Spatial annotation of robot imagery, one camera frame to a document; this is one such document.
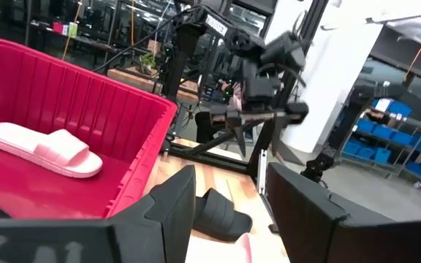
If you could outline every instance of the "black slide sandal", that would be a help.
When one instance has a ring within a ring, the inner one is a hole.
[[[203,197],[196,197],[193,229],[222,241],[236,241],[250,232],[250,216],[233,209],[233,203],[210,188]]]

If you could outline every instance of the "red plastic box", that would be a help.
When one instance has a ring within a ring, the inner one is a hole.
[[[0,121],[67,129],[101,156],[89,179],[58,175],[0,150],[0,208],[14,218],[101,218],[142,195],[176,106],[0,39]]]

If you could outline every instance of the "white pillar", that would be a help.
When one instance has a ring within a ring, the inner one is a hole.
[[[277,1],[276,11],[270,22],[265,42],[269,43],[285,31],[291,31],[293,23],[303,10],[309,10],[313,0],[280,0]]]
[[[381,29],[382,25],[347,23],[334,31],[316,32],[302,73],[307,86],[300,98],[310,112],[302,124],[287,127],[282,137],[286,145],[313,152],[338,101],[344,102],[350,92]]]

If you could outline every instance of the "pink slide sandal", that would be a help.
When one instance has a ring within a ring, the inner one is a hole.
[[[89,178],[102,168],[100,157],[65,129],[43,134],[0,123],[0,149],[71,178]]]

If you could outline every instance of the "white wall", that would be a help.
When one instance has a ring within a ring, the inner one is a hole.
[[[269,25],[265,42],[269,43],[285,31],[291,31],[298,14],[303,10],[309,10],[313,0],[279,0],[276,5],[276,12]]]

